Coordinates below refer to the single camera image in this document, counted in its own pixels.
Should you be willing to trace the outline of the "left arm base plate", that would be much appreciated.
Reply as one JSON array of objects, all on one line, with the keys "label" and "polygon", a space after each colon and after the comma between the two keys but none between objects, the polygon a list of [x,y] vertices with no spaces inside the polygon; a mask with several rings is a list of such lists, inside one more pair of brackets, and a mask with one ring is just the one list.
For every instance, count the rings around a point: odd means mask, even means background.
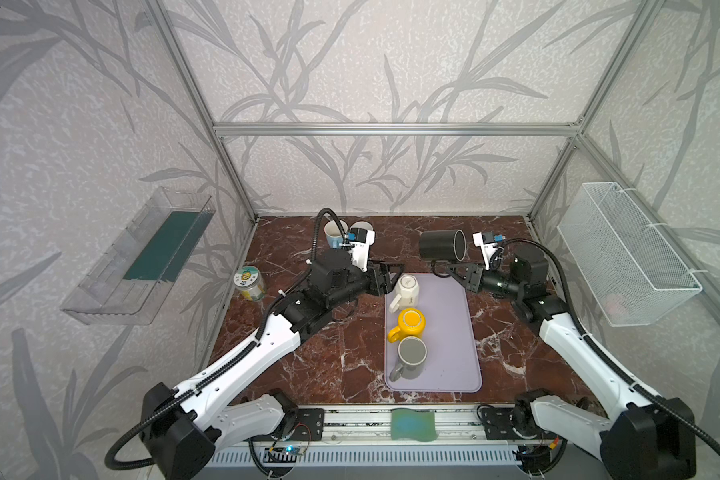
[{"label": "left arm base plate", "polygon": [[273,436],[280,440],[319,441],[325,426],[325,410],[305,408],[285,414]]}]

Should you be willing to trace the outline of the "white upside-down mug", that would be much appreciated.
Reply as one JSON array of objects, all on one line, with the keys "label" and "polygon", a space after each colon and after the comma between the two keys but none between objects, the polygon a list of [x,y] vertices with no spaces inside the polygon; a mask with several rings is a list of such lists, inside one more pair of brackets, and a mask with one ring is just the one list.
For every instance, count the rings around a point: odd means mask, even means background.
[{"label": "white upside-down mug", "polygon": [[420,295],[420,284],[417,277],[412,274],[401,275],[391,295],[391,301],[388,306],[390,313],[408,308],[416,308]]}]

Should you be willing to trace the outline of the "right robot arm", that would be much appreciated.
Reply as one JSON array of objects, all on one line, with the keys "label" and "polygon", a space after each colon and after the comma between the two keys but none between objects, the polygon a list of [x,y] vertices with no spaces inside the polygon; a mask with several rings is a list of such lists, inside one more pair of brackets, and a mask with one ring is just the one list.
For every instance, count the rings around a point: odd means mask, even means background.
[{"label": "right robot arm", "polygon": [[[511,244],[517,248],[503,273],[502,254]],[[466,262],[463,239],[437,248],[430,261],[445,263],[449,276],[469,292],[509,300],[518,318],[566,361],[605,411],[597,415],[537,390],[517,401],[517,430],[560,435],[600,460],[613,479],[690,479],[697,473],[698,441],[720,458],[720,443],[695,424],[681,399],[662,397],[617,361],[583,326],[568,289],[561,295],[549,290],[548,269],[561,265],[548,248],[500,236],[478,247],[480,263]]]}]

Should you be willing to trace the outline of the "grey mug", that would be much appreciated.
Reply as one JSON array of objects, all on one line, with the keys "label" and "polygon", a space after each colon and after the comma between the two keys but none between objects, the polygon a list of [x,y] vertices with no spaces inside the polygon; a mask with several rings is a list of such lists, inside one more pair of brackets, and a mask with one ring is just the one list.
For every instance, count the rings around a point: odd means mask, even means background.
[{"label": "grey mug", "polygon": [[397,346],[397,360],[389,374],[391,382],[413,380],[423,372],[428,356],[426,343],[416,337],[403,338]]}]

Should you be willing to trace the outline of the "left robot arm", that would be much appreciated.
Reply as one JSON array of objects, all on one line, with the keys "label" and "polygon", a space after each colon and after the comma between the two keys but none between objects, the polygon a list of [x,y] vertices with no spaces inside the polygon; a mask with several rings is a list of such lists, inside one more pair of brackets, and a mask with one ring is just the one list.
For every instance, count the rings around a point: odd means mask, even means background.
[{"label": "left robot arm", "polygon": [[144,396],[140,422],[107,451],[108,469],[156,466],[166,479],[191,479],[217,450],[273,433],[297,412],[283,393],[232,402],[270,366],[332,322],[336,308],[363,295],[391,293],[405,271],[402,263],[371,259],[372,231],[340,229],[338,248],[319,251],[325,217],[339,219],[330,208],[318,212],[305,270],[267,307],[258,328],[175,387],[152,387]]}]

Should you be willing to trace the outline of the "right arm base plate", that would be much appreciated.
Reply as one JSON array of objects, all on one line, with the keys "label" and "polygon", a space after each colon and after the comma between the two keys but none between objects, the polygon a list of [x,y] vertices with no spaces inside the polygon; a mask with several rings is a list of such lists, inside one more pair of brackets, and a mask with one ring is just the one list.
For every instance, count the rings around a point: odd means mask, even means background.
[{"label": "right arm base plate", "polygon": [[487,440],[551,441],[556,435],[538,427],[530,411],[521,407],[497,407],[480,404],[476,415]]}]

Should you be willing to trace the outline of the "blue patterned mug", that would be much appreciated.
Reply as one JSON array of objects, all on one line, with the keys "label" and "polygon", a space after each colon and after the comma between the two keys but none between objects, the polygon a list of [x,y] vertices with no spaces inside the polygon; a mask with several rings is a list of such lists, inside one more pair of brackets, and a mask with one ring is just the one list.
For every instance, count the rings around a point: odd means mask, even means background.
[{"label": "blue patterned mug", "polygon": [[373,231],[373,226],[369,222],[357,221],[350,226],[349,238],[352,241],[366,242],[368,235]]}]

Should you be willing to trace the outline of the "light blue mug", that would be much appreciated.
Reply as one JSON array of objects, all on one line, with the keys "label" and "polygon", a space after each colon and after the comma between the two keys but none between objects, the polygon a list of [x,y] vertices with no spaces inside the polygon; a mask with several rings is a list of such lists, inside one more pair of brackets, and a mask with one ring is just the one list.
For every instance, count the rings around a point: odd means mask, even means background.
[{"label": "light blue mug", "polygon": [[324,226],[324,234],[328,245],[332,249],[339,249],[344,244],[344,236],[348,231],[348,224],[344,220],[338,222],[331,220]]}]

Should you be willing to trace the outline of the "black mug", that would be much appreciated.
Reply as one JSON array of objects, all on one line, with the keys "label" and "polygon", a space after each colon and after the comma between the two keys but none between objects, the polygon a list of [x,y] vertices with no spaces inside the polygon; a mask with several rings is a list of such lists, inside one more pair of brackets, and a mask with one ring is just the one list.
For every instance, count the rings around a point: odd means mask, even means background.
[{"label": "black mug", "polygon": [[419,237],[419,257],[430,263],[431,273],[438,278],[449,275],[436,271],[437,262],[461,263],[466,253],[466,236],[460,229],[427,231]]}]

